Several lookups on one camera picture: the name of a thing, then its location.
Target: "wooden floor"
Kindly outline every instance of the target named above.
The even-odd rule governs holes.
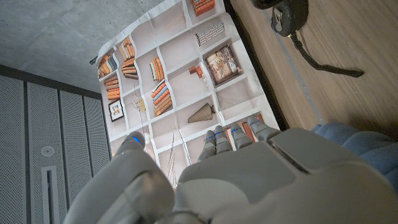
[[[339,121],[398,139],[398,1],[309,0],[305,49],[320,64],[364,70],[359,78],[314,70],[271,29],[270,9],[231,3],[291,128]]]

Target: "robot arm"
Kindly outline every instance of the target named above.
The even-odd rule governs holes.
[[[142,135],[131,133],[65,223],[398,223],[396,193],[359,157],[302,129],[248,123],[260,142],[234,124],[237,151],[221,126],[208,131],[175,194]]]
[[[174,205],[174,192],[133,132],[115,157],[86,184],[64,223],[154,223]]]

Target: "printed bookshelf backdrop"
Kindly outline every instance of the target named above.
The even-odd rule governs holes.
[[[223,0],[166,0],[103,45],[98,58],[112,152],[141,132],[174,187],[209,129],[220,125],[230,136],[239,122],[257,141],[246,123],[251,115],[279,128]],[[124,115],[118,120],[109,109],[115,100]]]

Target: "stack of books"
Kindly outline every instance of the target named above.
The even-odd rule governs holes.
[[[169,88],[165,80],[162,80],[153,90],[151,95],[155,104],[155,116],[159,116],[169,109],[173,103]]]
[[[164,79],[164,73],[159,57],[152,59],[149,65],[150,69],[152,70],[152,78],[154,81],[162,81]]]
[[[134,51],[134,47],[132,47],[132,43],[129,37],[126,37],[119,46],[119,51],[122,54],[124,61],[132,59],[136,56],[136,52]]]
[[[217,21],[197,32],[195,37],[197,38],[199,46],[201,46],[222,32],[224,32],[224,23],[223,21]]]
[[[113,54],[105,55],[98,67],[98,78],[104,77],[105,75],[115,71],[117,68],[118,65],[113,58]]]
[[[203,13],[214,8],[215,0],[190,0],[193,10],[196,16],[200,16]]]
[[[120,99],[119,80],[117,77],[109,78],[104,81],[106,91],[108,91],[108,100]]]
[[[264,120],[262,119],[261,114],[257,115],[256,118],[261,121],[264,122]],[[252,142],[258,142],[259,140],[257,139],[256,135],[253,133],[253,131],[250,128],[250,125],[247,122],[238,122],[239,127],[241,127],[242,131],[248,136],[248,138],[252,141]],[[228,138],[229,143],[231,144],[231,147],[235,149],[235,141],[232,137],[232,130],[231,128],[226,128],[224,129],[225,131],[225,135]]]
[[[137,80],[137,69],[134,66],[134,57],[136,56],[136,52],[134,51],[134,47],[132,47],[129,37],[126,37],[122,41],[119,46],[119,51],[124,59],[123,65],[121,67],[124,77]]]
[[[124,77],[132,78],[135,80],[138,79],[137,69],[134,66],[134,58],[125,61],[124,64],[122,65],[121,70],[122,70]]]

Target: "black device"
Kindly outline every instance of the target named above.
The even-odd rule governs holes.
[[[347,75],[358,78],[364,74],[361,70],[347,70],[331,65],[320,65],[304,50],[296,32],[304,26],[308,17],[308,0],[252,0],[259,9],[272,7],[271,27],[282,37],[290,37],[295,48],[304,59],[316,70]]]

